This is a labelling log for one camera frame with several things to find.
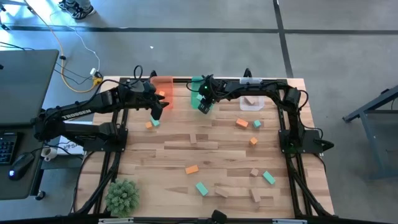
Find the black desk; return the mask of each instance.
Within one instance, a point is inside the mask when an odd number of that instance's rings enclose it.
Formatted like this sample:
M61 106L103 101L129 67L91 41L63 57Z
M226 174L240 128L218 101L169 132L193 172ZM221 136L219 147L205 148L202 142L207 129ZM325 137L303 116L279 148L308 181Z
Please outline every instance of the black desk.
M42 107L57 57L58 50L0 51L0 65L4 66L0 70L0 131L24 133L15 158L43 145L33 137L27 123ZM35 153L34 162L18 181L8 179L10 166L0 166L0 200L26 198L38 190L33 183L41 179L43 172L40 153Z

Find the person's foot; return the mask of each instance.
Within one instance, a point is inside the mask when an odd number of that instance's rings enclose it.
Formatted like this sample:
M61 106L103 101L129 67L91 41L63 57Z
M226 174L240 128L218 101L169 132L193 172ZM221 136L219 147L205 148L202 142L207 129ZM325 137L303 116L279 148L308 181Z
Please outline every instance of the person's foot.
M58 2L58 7L60 7L63 10L69 10L69 9L73 9L74 7L78 7L79 4L77 4L77 2L73 2L73 3L69 3L66 0L62 0L60 2Z
M78 6L75 8L76 12L72 14L72 18L79 20L79 19L84 19L89 15L92 15L95 13L95 9L93 6L90 6L88 9L83 9L82 7Z

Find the wooden table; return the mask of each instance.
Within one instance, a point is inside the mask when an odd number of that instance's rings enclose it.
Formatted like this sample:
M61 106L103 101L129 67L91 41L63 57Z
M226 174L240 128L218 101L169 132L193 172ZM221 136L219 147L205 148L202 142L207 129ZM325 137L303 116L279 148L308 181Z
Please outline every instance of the wooden table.
M119 81L120 77L105 79ZM303 79L287 80L289 85L305 90ZM102 90L114 86L107 82ZM210 217L218 209L229 218L294 217L287 167L279 149L277 107L272 100L264 97L266 105L260 111L241 111L239 100L224 100L214 105L211 113L203 114L192 109L190 95L184 83L174 83L174 107L164 110L160 126L152 130L145 127L150 121L149 111L129 112L129 138L118 178L133 180L140 188L140 207L131 216ZM112 114L95 114L94 124L110 122L111 117ZM249 127L239 129L235 125L237 118L249 121ZM306 126L313 126L309 103L301 118ZM256 119L262 123L259 130L252 127ZM196 134L197 144L190 144L190 133ZM253 136L259 140L256 147L249 145ZM86 162L78 186L77 208L98 185L103 157L103 152L96 152ZM185 167L193 164L198 164L199 172L185 174ZM309 189L325 210L333 213L323 164L314 155L303 154L303 165ZM252 168L260 170L258 177L249 176ZM265 170L274 176L274 185L261 176ZM205 197L195 188L198 182L209 190ZM216 187L227 190L229 197L215 194ZM259 203L254 203L249 194L254 187L261 195ZM304 213L301 190L298 197Z

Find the gray floor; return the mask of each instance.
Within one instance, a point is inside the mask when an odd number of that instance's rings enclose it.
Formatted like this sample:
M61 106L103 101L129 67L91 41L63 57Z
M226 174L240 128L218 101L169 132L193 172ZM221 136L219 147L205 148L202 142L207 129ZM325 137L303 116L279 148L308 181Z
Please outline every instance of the gray floor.
M45 20L58 9L42 3ZM58 12L56 25L87 27L255 28L275 29L271 0L92 0L98 14L79 23ZM280 0L286 29L398 29L396 1ZM30 12L2 14L2 21L19 26L41 26ZM104 75L131 75L136 64L144 73L159 75L240 77L246 67L257 77L286 77L278 34L215 34L156 32L80 32L101 58ZM68 57L68 68L87 75L96 59L72 32L57 32ZM396 180L367 181L375 171L368 141L359 120L345 124L342 116L398 83L397 35L286 35L295 78L304 78L315 124L335 148L325 153L333 206L345 218L397 223ZM57 49L51 33L0 31L0 41L35 49ZM89 83L73 85L81 90ZM44 108L84 100L66 88L54 73ZM48 197L0 202L0 220L67 214L76 169L49 170L41 189ZM20 205L17 211L12 207Z

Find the white cable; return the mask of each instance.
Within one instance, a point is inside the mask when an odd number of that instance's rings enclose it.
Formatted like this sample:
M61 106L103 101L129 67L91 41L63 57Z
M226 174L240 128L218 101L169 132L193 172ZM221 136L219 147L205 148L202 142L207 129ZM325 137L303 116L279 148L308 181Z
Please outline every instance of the white cable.
M51 23L52 23L53 25L54 25L54 22L51 20L51 16L54 15L55 13L57 13L57 12L60 12L60 11L61 11L61 10L51 13L51 15L50 15L50 21L51 21ZM75 34L80 38L80 40L81 40L83 46L85 47L85 49L89 50L91 53L93 53L93 54L95 55L95 57L98 59L98 69L97 69L97 71L100 71L101 60L100 60L100 58L98 57L97 53L96 53L94 50L91 50L91 49L89 49L89 48L86 46L85 41L83 40L83 38L81 37L81 35L78 34L78 32L77 32L77 30L76 30L75 28L72 28L72 27L70 27L70 26L68 26L68 25L66 25L66 26L67 26L68 28L74 30L74 31L75 31Z

